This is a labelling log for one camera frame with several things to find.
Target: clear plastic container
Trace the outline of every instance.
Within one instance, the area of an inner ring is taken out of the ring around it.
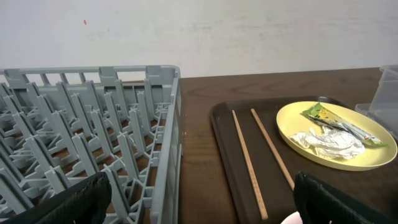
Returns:
[[[398,65],[385,65],[380,71],[383,74],[372,103],[358,104],[355,111],[384,126],[398,140]]]

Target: green wrapper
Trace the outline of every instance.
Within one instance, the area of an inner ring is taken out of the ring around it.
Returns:
[[[337,114],[324,108],[320,103],[317,103],[310,109],[303,111],[303,114],[306,115],[308,119],[316,122],[319,125],[326,125],[331,128],[351,133],[353,136],[361,140],[365,145],[379,147],[387,146],[387,144],[383,144],[380,139],[351,124],[343,118],[340,118]]]

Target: black object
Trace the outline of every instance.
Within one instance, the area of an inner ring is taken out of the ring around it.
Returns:
[[[108,176],[98,172],[2,224],[102,224],[111,196]]]
[[[372,209],[398,219],[398,158],[377,169],[352,172],[323,166],[301,156],[282,139],[276,124],[278,111],[283,106],[298,101],[319,101],[347,107],[340,101],[324,96],[303,96],[227,101],[217,104],[211,111],[211,123],[239,221],[245,224],[280,224],[284,218],[297,211],[293,192],[253,118],[251,108],[254,108],[259,115],[292,177],[300,170],[308,171]],[[261,220],[232,110],[236,112],[248,147],[269,215],[268,220]]]
[[[306,172],[295,178],[294,202],[304,224],[396,223]]]

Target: chopstick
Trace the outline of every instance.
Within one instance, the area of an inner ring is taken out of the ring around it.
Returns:
[[[260,130],[262,132],[262,135],[264,135],[265,139],[267,140],[268,145],[271,148],[271,151],[274,154],[275,159],[278,162],[278,165],[279,165],[280,169],[284,173],[285,178],[286,178],[287,182],[290,185],[290,188],[293,190],[294,189],[294,181],[292,180],[292,177],[290,176],[289,172],[287,171],[286,166],[285,166],[282,158],[280,157],[278,151],[276,150],[276,148],[274,146],[274,143],[272,143],[271,138],[269,137],[264,125],[262,125],[262,123],[260,121],[260,118],[258,117],[256,111],[254,109],[252,109],[251,113],[253,114],[254,119],[256,120],[257,125],[259,126],[259,128],[260,128]]]
[[[247,165],[248,170],[249,170],[249,175],[250,175],[251,183],[252,183],[252,186],[253,186],[254,194],[256,195],[256,200],[257,200],[257,204],[259,206],[261,219],[262,220],[266,220],[266,219],[268,219],[266,206],[264,205],[264,201],[262,200],[259,184],[257,183],[256,174],[254,173],[254,169],[253,169],[253,165],[251,164],[249,152],[248,152],[248,149],[246,147],[246,143],[244,142],[244,139],[243,139],[241,127],[239,125],[239,122],[238,122],[238,119],[236,117],[236,114],[235,114],[234,110],[232,110],[232,114],[234,116],[235,126],[236,126],[236,130],[238,132],[239,141],[241,142],[242,151],[243,151],[243,155],[244,155],[244,160],[246,161],[246,165]]]

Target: plastic crate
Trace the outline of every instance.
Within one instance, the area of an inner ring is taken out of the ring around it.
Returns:
[[[398,65],[385,65],[372,103],[358,104],[355,111],[384,126],[398,140]]]
[[[145,72],[123,83],[119,72]],[[68,74],[80,84],[68,84]],[[86,81],[98,73],[101,83]],[[180,70],[170,65],[0,70],[0,222],[102,171],[104,223],[177,223]],[[43,86],[29,82],[39,75]],[[51,85],[49,76],[62,82]]]

